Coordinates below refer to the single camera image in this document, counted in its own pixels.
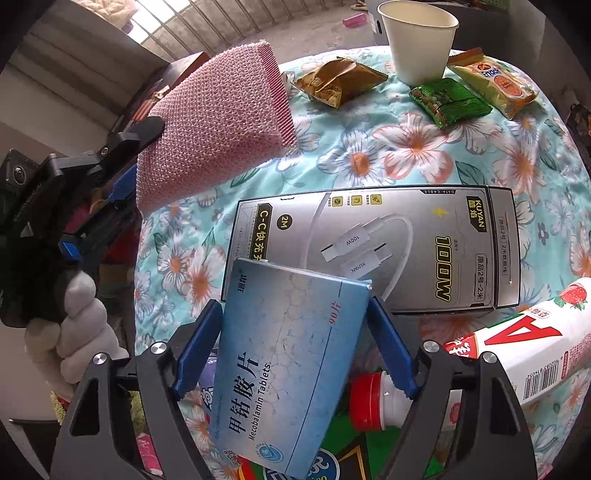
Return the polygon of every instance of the red letter a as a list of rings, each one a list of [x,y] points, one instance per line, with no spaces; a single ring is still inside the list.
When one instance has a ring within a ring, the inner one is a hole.
[[[524,316],[520,320],[517,320],[513,325],[507,327],[505,330],[497,333],[495,336],[490,337],[484,341],[485,345],[499,345],[501,343],[514,343],[514,342],[525,342],[526,340],[535,340],[536,338],[556,337],[562,336],[558,330],[552,327],[539,328],[532,325],[532,322],[537,319],[530,317],[529,315]],[[529,332],[517,333],[523,327],[529,329]]]

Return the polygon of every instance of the white paper cup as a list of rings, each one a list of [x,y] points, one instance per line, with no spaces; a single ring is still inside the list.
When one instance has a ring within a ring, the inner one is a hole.
[[[443,77],[457,18],[434,5],[407,0],[381,4],[378,12],[398,78],[415,87]]]

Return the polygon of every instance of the usb-c cable image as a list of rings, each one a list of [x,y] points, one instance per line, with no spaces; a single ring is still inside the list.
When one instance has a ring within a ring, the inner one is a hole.
[[[326,206],[329,197],[330,192],[327,192],[322,198],[320,204],[316,208],[314,216],[312,217],[312,221],[310,223],[310,233],[305,241],[304,248],[301,253],[300,266],[302,268],[307,268],[308,250],[310,249],[312,233],[315,230],[316,224],[320,219],[320,214]],[[371,240],[370,235],[372,233],[380,230],[386,223],[392,222],[394,220],[401,220],[404,222],[408,231],[408,235],[406,245],[402,252],[402,257],[400,258],[400,262],[394,271],[392,280],[390,280],[388,286],[382,293],[382,299],[384,301],[391,295],[396,283],[400,279],[400,275],[402,275],[402,271],[406,266],[408,256],[410,255],[410,251],[413,246],[413,225],[407,217],[404,215],[391,213],[389,215],[384,215],[383,217],[376,217],[364,225],[355,225],[343,233],[334,243],[328,245],[320,251],[327,263],[333,261],[335,258],[346,255],[359,246],[369,242]],[[346,261],[341,265],[341,271],[343,276],[346,278],[361,278],[378,268],[391,256],[392,252],[388,248],[388,245],[382,244],[376,248],[366,249],[359,255],[353,257],[351,260]]]

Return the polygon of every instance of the charging cable box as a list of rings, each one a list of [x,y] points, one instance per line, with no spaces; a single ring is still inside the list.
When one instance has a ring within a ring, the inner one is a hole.
[[[393,313],[490,310],[519,303],[511,189],[380,187],[242,200],[236,258],[372,280]]]

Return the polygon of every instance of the hand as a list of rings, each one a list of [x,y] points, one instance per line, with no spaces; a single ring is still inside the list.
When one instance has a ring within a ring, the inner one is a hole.
[[[88,363],[97,353],[113,359],[129,356],[119,346],[113,329],[107,324],[107,312],[95,298],[95,282],[78,273],[66,288],[66,319],[61,325],[35,318],[25,331],[25,348],[33,364],[51,390],[71,401],[75,383],[82,378]]]

